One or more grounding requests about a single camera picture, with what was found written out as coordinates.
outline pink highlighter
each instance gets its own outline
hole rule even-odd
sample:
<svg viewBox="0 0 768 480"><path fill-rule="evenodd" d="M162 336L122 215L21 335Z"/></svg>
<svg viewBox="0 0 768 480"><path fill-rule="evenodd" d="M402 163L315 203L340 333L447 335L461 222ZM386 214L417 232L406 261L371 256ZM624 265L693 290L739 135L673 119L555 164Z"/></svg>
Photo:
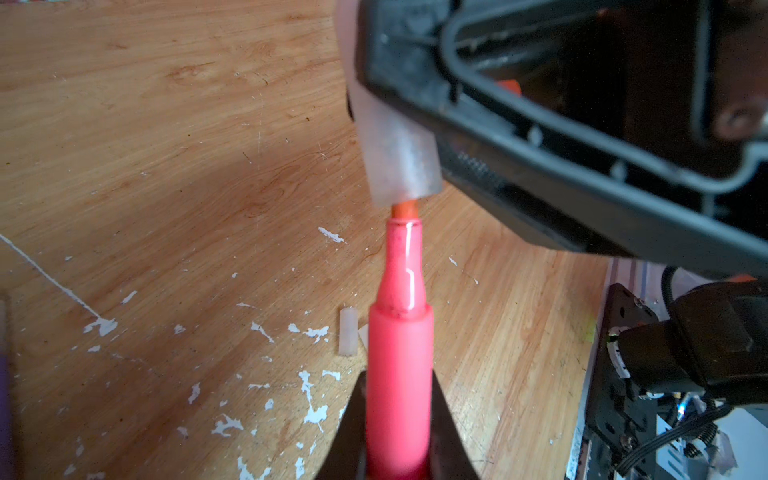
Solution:
<svg viewBox="0 0 768 480"><path fill-rule="evenodd" d="M369 313L366 444L376 480L429 475L433 330L414 200L392 208L386 267Z"/></svg>

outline translucent plastic tube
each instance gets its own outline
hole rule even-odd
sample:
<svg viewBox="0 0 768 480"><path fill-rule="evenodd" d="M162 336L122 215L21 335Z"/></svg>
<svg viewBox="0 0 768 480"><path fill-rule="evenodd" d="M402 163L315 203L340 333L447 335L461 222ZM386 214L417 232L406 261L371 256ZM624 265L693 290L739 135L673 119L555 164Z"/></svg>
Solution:
<svg viewBox="0 0 768 480"><path fill-rule="evenodd" d="M357 81L354 58L359 4L360 0L337 1L336 38L373 204L388 207L437 194L442 189L442 175L435 135Z"/></svg>

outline white translucent cap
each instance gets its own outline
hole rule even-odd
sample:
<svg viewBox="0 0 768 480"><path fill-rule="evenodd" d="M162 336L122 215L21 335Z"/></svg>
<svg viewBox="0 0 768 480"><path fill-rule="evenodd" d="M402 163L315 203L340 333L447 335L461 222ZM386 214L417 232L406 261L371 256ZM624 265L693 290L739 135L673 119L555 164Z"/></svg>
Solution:
<svg viewBox="0 0 768 480"><path fill-rule="evenodd" d="M357 81L354 58L359 3L337 1L336 39L373 204L389 207L437 194L442 189L442 174L435 135Z"/></svg>
<svg viewBox="0 0 768 480"><path fill-rule="evenodd" d="M339 355L357 355L357 310L351 306L339 314Z"/></svg>

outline wood grain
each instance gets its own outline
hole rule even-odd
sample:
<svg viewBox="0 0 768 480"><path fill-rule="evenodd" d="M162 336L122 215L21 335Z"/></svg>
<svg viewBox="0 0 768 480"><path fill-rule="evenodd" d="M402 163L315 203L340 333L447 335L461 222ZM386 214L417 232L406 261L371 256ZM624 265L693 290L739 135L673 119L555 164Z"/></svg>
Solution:
<svg viewBox="0 0 768 480"><path fill-rule="evenodd" d="M23 478L322 463L366 363L362 346L335 355L338 311L373 301L388 215L369 204L332 10L0 5L0 233L118 322L84 333L94 316L0 245ZM562 478L606 259L527 245L452 187L420 208L435 369L470 458L483 478ZM303 423L304 369L324 433ZM243 430L212 434L222 414Z"/></svg>

